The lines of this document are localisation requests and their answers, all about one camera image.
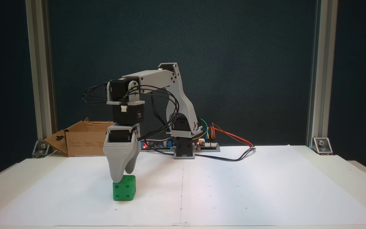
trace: cardboard box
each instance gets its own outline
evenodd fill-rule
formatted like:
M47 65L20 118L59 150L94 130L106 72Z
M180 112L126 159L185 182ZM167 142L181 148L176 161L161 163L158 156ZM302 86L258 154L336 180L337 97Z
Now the cardboard box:
M104 156L103 146L108 126L113 122L90 122L88 118L45 139L47 144L67 156Z

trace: green cube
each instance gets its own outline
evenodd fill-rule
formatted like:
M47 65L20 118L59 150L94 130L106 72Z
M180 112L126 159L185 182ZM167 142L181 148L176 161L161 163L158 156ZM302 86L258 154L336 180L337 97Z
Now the green cube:
M114 200L132 200L136 193L134 175L124 175L119 183L112 183Z

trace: orange wire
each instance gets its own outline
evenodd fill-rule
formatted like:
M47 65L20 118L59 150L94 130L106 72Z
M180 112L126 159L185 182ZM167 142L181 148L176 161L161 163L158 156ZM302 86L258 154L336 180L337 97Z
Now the orange wire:
M222 129L217 129L217 128L214 128L214 127L211 127L211 128L212 128L212 130L218 130L219 132L223 132L223 133L225 133L225 134L227 134L227 135L231 135L231 136L233 136L233 137L236 137L236 138L238 138L238 139L241 139L243 142L247 143L247 145L254 146L251 142L249 142L249 141L247 141L247 140L245 140L245 139L243 139L243 138L240 138L240 137L238 137L237 135L233 135L232 133L228 133L228 132L226 132L226 131L223 131Z

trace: white table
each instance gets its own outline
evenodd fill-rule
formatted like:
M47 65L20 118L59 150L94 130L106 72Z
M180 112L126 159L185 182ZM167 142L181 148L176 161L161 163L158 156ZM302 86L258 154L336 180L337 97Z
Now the white table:
M320 171L327 175L331 180L338 184L342 189L347 191L352 197L366 207L366 168L355 163L349 163L339 156L320 156L314 153L306 146L293 146L295 150L300 152L306 159L315 165ZM26 159L19 164L9 168L0 174L0 210L10 203L13 199L27 190L46 173L51 171L58 164L67 158L55 153L42 159ZM168 228L177 228L179 226L168 226ZM2 229L22 228L20 226L0 226ZM50 228L50 227L27 227L33 228ZM78 229L78 228L94 228L94 227L77 227L77 226L59 226L57 228ZM273 226L253 226L253 229L273 228ZM279 229L287 228L366 228L366 225L338 225L338 226L275 226Z

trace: gray bracket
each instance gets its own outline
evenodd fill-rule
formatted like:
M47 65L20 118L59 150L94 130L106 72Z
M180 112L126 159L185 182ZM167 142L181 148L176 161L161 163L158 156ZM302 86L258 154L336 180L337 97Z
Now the gray bracket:
M53 147L45 141L36 141L32 158L44 158L53 152Z
M313 138L314 151L318 155L333 155L333 149L331 149L330 140L328 138Z

